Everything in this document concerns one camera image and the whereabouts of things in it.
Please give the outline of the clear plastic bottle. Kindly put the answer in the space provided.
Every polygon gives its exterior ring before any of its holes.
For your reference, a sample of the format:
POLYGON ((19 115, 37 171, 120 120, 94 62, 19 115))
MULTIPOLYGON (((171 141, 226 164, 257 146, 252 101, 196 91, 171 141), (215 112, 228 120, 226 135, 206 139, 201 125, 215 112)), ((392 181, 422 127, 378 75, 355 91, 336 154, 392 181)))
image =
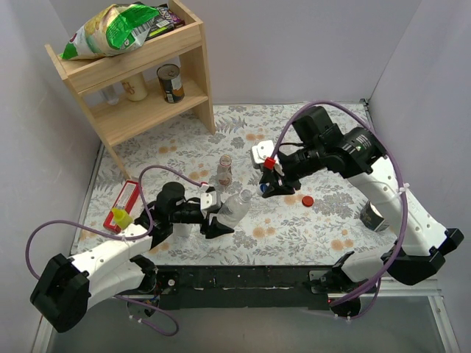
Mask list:
POLYGON ((248 189, 228 197, 217 213, 218 222, 233 229, 248 213, 251 198, 252 192, 248 189))

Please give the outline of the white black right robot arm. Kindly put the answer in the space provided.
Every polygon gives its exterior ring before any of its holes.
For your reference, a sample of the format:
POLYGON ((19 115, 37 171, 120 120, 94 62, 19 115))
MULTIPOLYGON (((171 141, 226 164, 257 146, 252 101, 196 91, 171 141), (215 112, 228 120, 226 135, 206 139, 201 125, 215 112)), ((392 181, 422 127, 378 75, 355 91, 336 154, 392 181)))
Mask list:
POLYGON ((443 226, 419 203, 394 169, 396 162, 367 128, 342 133, 322 105, 300 110, 287 125, 297 133, 300 149, 284 154, 277 141, 252 150, 266 185, 263 197, 292 195, 302 178, 326 169, 357 188, 397 236, 384 249, 342 256, 316 281, 321 288, 353 292, 374 285, 383 274, 415 285, 435 275, 463 241, 459 229, 443 226))

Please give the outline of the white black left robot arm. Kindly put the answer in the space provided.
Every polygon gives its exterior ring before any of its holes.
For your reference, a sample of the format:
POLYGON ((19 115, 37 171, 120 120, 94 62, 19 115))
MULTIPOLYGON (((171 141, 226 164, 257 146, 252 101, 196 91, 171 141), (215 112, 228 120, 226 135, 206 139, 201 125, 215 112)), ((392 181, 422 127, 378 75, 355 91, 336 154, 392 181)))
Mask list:
POLYGON ((89 309, 112 296, 133 290, 148 294, 163 286, 156 265, 144 253, 186 224, 198 224, 213 239, 233 232, 219 222, 219 193, 204 187, 199 198, 187 199, 178 182, 167 182, 153 202, 115 240, 71 257, 48 261, 30 301, 59 333, 76 326, 89 309))

